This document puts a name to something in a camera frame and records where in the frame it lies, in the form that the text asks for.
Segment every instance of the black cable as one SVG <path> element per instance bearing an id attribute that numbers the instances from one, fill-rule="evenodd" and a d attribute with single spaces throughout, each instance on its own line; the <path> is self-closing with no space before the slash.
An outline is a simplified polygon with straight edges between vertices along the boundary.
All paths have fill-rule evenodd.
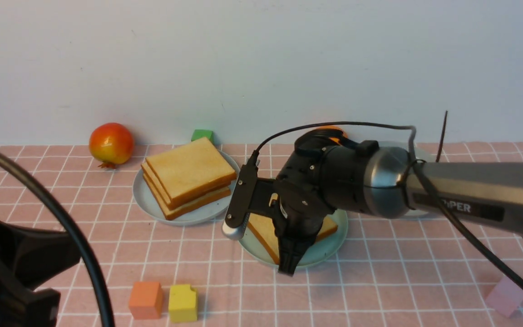
<path id="1" fill-rule="evenodd" d="M 467 239 L 471 245 L 473 245 L 481 254 L 483 254 L 497 269 L 499 269 L 506 277 L 508 277 L 511 281 L 513 281 L 515 284 L 517 284 L 518 287 L 520 287 L 523 290 L 523 278 L 521 278 L 517 273 L 515 273 L 510 267 L 508 267 L 500 258 L 498 258 L 492 251 L 490 251 L 483 243 L 480 242 L 476 238 L 475 235 L 473 235 L 472 232 L 470 232 L 465 225 L 459 221 L 459 218 L 455 216 L 455 214 L 452 213 L 448 207 L 446 207 L 439 198 L 439 193 L 433 183 L 425 176 L 422 169 L 422 164 L 416 161 L 417 156 L 415 155 L 415 135 L 417 134 L 417 129 L 415 126 L 394 126 L 394 125 L 387 125 L 387 124 L 374 124 L 374 123 L 365 123 L 365 122 L 327 122 L 327 123 L 318 123 L 318 124 L 308 124 L 299 126 L 297 128 L 291 128 L 284 130 L 282 132 L 276 133 L 267 139 L 265 139 L 260 145 L 255 149 L 252 153 L 252 157 L 255 156 L 255 159 L 253 160 L 253 163 L 255 164 L 255 161 L 257 161 L 257 156 L 259 155 L 260 150 L 264 145 L 266 145 L 269 141 L 272 139 L 282 136 L 284 134 L 288 134 L 291 132 L 295 132 L 298 130 L 308 129 L 308 128 L 319 128 L 322 126 L 332 126 L 332 125 L 354 125 L 354 126 L 373 126 L 373 127 L 379 127 L 379 128 L 386 128 L 386 129 L 395 129 L 395 130 L 411 130 L 411 134 L 409 135 L 409 162 L 413 163 L 413 172 L 415 173 L 415 176 L 421 183 L 421 186 L 423 186 L 423 189 L 427 194 L 431 197 L 435 205 L 441 210 L 441 212 L 447 217 L 449 222 L 457 228 L 457 230 Z"/>
<path id="2" fill-rule="evenodd" d="M 62 207 L 62 205 L 53 197 L 52 194 L 37 179 L 35 179 L 29 172 L 25 171 L 21 166 L 17 165 L 14 161 L 0 153 L 0 167 L 7 170 L 13 177 L 17 178 L 23 185 L 27 187 L 40 201 L 56 216 L 60 224 L 66 229 L 66 232 L 70 234 L 74 240 L 76 246 L 79 249 L 80 254 L 86 269 L 89 272 L 94 293 L 96 294 L 96 301 L 98 302 L 98 309 L 100 311 L 100 320 L 102 321 L 103 327 L 114 327 L 114 312 L 112 311 L 112 304 L 110 303 L 110 296 L 108 294 L 108 288 L 106 287 L 106 281 L 100 264 L 96 259 L 96 255 L 90 244 L 86 240 L 84 234 L 78 228 L 74 219 L 70 217 L 70 214 Z"/>
<path id="3" fill-rule="evenodd" d="M 439 149 L 437 150 L 437 158 L 435 158 L 435 162 L 439 162 L 441 160 L 441 153 L 443 151 L 443 142 L 445 139 L 445 128 L 447 127 L 447 113 L 448 113 L 448 111 L 445 110 L 444 125 L 441 129 L 441 139 L 439 139 Z"/>

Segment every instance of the toast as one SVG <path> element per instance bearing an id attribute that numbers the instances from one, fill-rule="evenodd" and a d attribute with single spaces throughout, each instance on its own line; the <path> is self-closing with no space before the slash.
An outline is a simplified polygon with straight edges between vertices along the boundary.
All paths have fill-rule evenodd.
<path id="1" fill-rule="evenodd" d="M 143 174 L 143 178 L 147 183 L 149 189 L 151 190 L 154 199 L 157 201 L 160 210 L 163 212 L 164 218 L 168 221 L 172 221 L 173 219 L 181 215 L 184 215 L 185 213 L 190 213 L 191 211 L 203 207 L 206 204 L 212 203 L 214 201 L 217 201 L 218 199 L 222 199 L 226 196 L 231 195 L 230 188 L 224 187 L 209 192 L 203 195 L 202 197 L 199 197 L 191 202 L 185 203 L 184 205 L 181 205 L 180 207 L 177 207 L 175 209 L 169 209 L 167 205 L 164 203 L 163 199 L 158 194 L 158 190 L 156 189 L 150 178 L 148 178 L 148 176 L 145 174 Z"/>
<path id="2" fill-rule="evenodd" d="M 173 207 L 193 201 L 237 178 L 234 168 L 202 137 L 171 151 L 147 157 Z"/>
<path id="3" fill-rule="evenodd" d="M 266 249 L 268 254 L 270 254 L 270 257 L 274 263 L 279 265 L 280 251 L 278 250 L 278 237 L 276 237 L 274 223 L 272 223 L 271 218 L 256 215 L 255 213 L 250 213 L 249 222 L 247 222 L 247 228 L 251 230 L 253 235 Z M 337 230 L 338 225 L 336 225 L 336 223 L 330 217 L 324 218 L 322 228 L 320 228 L 318 236 L 316 236 L 316 242 L 314 244 L 336 233 Z"/>
<path id="4" fill-rule="evenodd" d="M 160 182 L 158 182 L 158 178 L 154 174 L 154 171 L 151 169 L 151 167 L 149 167 L 149 165 L 147 165 L 146 162 L 143 162 L 143 164 L 141 164 L 141 168 L 143 168 L 143 175 L 146 175 L 147 178 L 152 182 L 154 188 L 156 188 L 156 191 L 157 191 L 158 195 L 160 195 L 160 198 L 164 201 L 164 203 L 166 204 L 168 209 L 170 209 L 170 210 L 176 209 L 176 208 L 180 207 L 181 205 L 183 205 L 183 203 L 179 203 L 177 205 L 174 205 L 171 202 L 171 198 L 168 196 L 167 192 L 164 190 L 164 188 L 160 184 Z M 230 186 L 230 184 L 231 184 L 231 181 L 226 182 L 226 183 L 224 183 L 222 185 L 218 185 L 218 186 L 216 186 L 215 189 L 224 188 L 225 186 Z"/>

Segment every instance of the yellow block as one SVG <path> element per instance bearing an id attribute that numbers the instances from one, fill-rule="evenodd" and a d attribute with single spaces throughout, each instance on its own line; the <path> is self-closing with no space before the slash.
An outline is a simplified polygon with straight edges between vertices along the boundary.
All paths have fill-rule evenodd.
<path id="1" fill-rule="evenodd" d="M 168 296 L 171 322 L 197 321 L 197 291 L 189 284 L 172 285 Z"/>

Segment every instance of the toy block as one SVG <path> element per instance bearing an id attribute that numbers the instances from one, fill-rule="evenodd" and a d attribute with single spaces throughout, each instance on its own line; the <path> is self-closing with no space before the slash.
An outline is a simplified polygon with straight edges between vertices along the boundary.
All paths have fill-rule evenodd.
<path id="1" fill-rule="evenodd" d="M 200 139 L 202 137 L 207 137 L 211 143 L 213 143 L 213 131 L 206 130 L 206 129 L 196 129 L 193 131 L 193 136 L 191 137 L 191 142 L 195 141 L 196 139 Z"/>
<path id="2" fill-rule="evenodd" d="M 189 284 L 173 285 L 168 296 L 171 322 L 197 321 L 197 291 Z"/>
<path id="3" fill-rule="evenodd" d="M 128 308 L 134 319 L 160 319 L 164 294 L 159 282 L 136 282 Z"/>
<path id="4" fill-rule="evenodd" d="M 523 290 L 504 276 L 485 298 L 485 304 L 510 318 L 523 301 Z"/>

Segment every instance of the red fruit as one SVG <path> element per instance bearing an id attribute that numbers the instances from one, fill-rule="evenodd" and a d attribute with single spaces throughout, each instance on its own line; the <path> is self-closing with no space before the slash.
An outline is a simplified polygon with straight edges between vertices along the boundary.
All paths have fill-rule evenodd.
<path id="1" fill-rule="evenodd" d="M 96 160 L 102 161 L 99 167 L 116 168 L 132 157 L 134 138 L 121 124 L 108 123 L 92 132 L 89 149 Z"/>

